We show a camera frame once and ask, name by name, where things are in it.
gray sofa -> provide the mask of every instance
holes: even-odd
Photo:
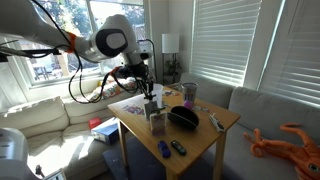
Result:
[[[251,143],[244,138],[247,132],[259,128],[266,139],[276,139],[302,145],[296,134],[280,130],[285,122],[301,123],[316,144],[320,145],[320,109],[287,98],[258,92],[243,87],[233,87],[190,73],[181,76],[180,83],[198,83],[197,98],[219,105],[241,115],[227,133],[225,147],[224,179],[298,179],[295,164],[264,153],[261,158],[250,152]],[[204,159],[213,164],[215,145],[204,154]]]

cup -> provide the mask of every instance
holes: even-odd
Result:
[[[158,108],[162,107],[162,90],[163,86],[161,84],[153,84],[153,91],[151,93],[152,95],[156,95],[153,98],[157,100]]]
[[[198,84],[193,82],[188,82],[188,83],[183,83],[181,87],[182,87],[183,101],[184,102],[189,101],[192,103],[192,105],[194,105]]]

orange octopus plush toy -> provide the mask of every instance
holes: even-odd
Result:
[[[296,146],[285,141],[262,139],[259,129],[254,130],[255,140],[252,140],[246,132],[244,137],[253,143],[250,148],[253,155],[262,157],[261,150],[265,150],[272,155],[296,163],[295,170],[300,180],[320,180],[320,147],[304,131],[292,126],[300,126],[300,124],[286,123],[281,125],[280,129],[299,135],[304,146]]]

table top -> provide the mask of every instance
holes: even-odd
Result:
[[[175,92],[177,95],[163,95],[162,100],[169,105],[163,111],[170,112],[172,107],[183,104],[181,92],[167,87],[164,87],[164,90]],[[178,175],[181,175],[221,136],[209,119],[210,113],[215,113],[226,131],[240,118],[240,116],[234,112],[196,99],[195,106],[207,108],[210,112],[203,110],[194,111],[199,117],[199,125],[195,130],[185,129],[167,120],[166,134],[163,136],[153,136],[151,134],[150,121],[147,121],[144,115],[133,114],[124,110],[124,107],[128,105],[138,106],[143,109],[146,102],[142,94],[110,104],[108,107],[114,115],[120,119],[124,126],[126,126],[165,167],[171,169]],[[168,144],[171,151],[170,158],[166,159],[161,156],[157,147],[160,140],[164,140]],[[173,140],[179,141],[187,150],[185,156],[179,155],[178,152],[171,147],[170,142]]]

wooden table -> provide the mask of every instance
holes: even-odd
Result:
[[[164,90],[175,90],[167,87]],[[164,111],[170,111],[171,107],[182,105],[182,93],[177,92],[177,96],[163,96],[163,101],[169,107]],[[205,111],[195,111],[199,117],[199,126],[194,130],[182,128],[171,121],[166,122],[166,134],[164,136],[152,136],[149,121],[144,115],[137,115],[126,112],[123,108],[127,105],[135,105],[143,108],[146,100],[143,95],[138,95],[110,104],[108,107],[113,114],[119,118],[119,134],[120,144],[122,147],[122,158],[124,165],[128,165],[128,157],[126,150],[126,129],[130,130],[139,141],[166,167],[167,180],[178,179],[178,177],[186,171],[186,169],[195,162],[213,143],[217,143],[216,156],[214,162],[213,179],[220,179],[221,169],[223,165],[224,148],[226,142],[227,130],[240,118],[240,116],[227,109],[215,106],[205,101],[196,99],[195,105],[210,109],[211,113],[216,113],[216,117],[225,127],[224,133],[218,133],[209,120],[209,114]],[[171,150],[170,158],[163,158],[157,148],[158,142],[164,140]],[[177,140],[187,150],[186,156],[180,156],[170,145],[172,140]]]

